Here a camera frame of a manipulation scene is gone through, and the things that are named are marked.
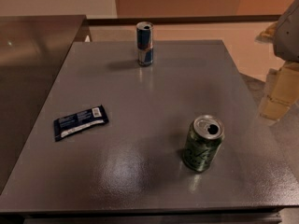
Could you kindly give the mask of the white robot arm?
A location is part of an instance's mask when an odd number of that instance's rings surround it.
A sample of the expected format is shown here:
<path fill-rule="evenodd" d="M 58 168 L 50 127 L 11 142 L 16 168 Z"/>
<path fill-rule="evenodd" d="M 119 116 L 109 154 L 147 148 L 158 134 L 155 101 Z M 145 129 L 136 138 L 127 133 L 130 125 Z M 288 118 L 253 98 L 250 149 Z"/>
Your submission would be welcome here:
<path fill-rule="evenodd" d="M 294 0 L 279 17 L 273 49 L 282 60 L 299 62 L 299 0 Z"/>

